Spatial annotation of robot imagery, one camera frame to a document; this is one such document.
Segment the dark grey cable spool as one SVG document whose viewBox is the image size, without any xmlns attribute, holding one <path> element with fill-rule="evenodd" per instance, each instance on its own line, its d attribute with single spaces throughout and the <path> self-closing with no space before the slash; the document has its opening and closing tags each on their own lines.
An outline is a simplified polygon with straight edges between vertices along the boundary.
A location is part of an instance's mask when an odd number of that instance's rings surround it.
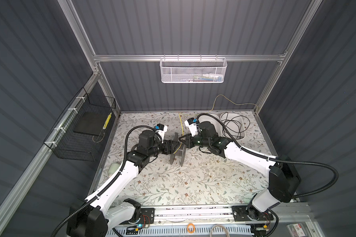
<svg viewBox="0 0 356 237">
<path fill-rule="evenodd" d="M 179 135 L 177 132 L 175 132 L 174 134 L 173 141 L 179 141 Z M 180 158 L 179 165 L 183 167 L 183 164 L 185 162 L 185 157 L 186 157 L 186 151 L 187 151 L 186 145 L 181 143 L 181 147 L 177 150 L 177 152 L 175 154 L 170 155 L 169 163 L 172 165 L 174 163 L 175 158 L 178 157 Z"/>
</svg>

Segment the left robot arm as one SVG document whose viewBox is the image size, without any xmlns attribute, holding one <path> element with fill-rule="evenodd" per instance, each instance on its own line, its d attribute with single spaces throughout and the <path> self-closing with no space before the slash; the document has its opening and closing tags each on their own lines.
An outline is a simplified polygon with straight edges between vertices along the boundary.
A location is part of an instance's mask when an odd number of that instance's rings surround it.
<svg viewBox="0 0 356 237">
<path fill-rule="evenodd" d="M 138 202 L 127 199 L 116 208 L 111 207 L 112 203 L 150 163 L 151 157 L 171 155 L 179 147 L 177 140 L 164 139 L 168 126 L 159 123 L 154 127 L 142 125 L 141 128 L 144 130 L 134 150 L 128 151 L 128 137 L 125 138 L 124 159 L 120 167 L 84 201 L 72 206 L 69 215 L 56 226 L 51 236 L 55 237 L 66 226 L 66 234 L 70 237 L 104 237 L 109 229 L 139 218 Z"/>
</svg>

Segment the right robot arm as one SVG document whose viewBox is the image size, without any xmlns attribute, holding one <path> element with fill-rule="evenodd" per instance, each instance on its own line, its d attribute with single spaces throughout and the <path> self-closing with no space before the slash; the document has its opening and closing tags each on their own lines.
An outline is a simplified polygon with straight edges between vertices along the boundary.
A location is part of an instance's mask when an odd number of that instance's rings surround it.
<svg viewBox="0 0 356 237">
<path fill-rule="evenodd" d="M 187 127 L 189 133 L 183 135 L 179 140 L 187 148 L 207 148 L 211 154 L 224 159 L 239 162 L 246 165 L 268 179 L 268 186 L 255 194 L 247 204 L 246 212 L 252 221 L 259 220 L 260 216 L 270 211 L 280 203 L 289 203 L 292 199 L 306 197 L 323 192 L 332 187 L 339 178 L 338 171 L 327 164 L 318 162 L 292 161 L 289 157 L 269 156 L 256 152 L 240 145 L 227 129 L 226 125 L 215 116 L 210 117 L 219 122 L 227 137 L 218 135 L 215 126 L 209 121 L 200 121 L 199 114 L 196 118 L 189 118 L 181 122 L 182 127 Z M 302 194 L 297 194 L 297 188 L 301 178 L 296 170 L 296 165 L 318 166 L 333 172 L 333 177 L 326 185 Z"/>
</svg>

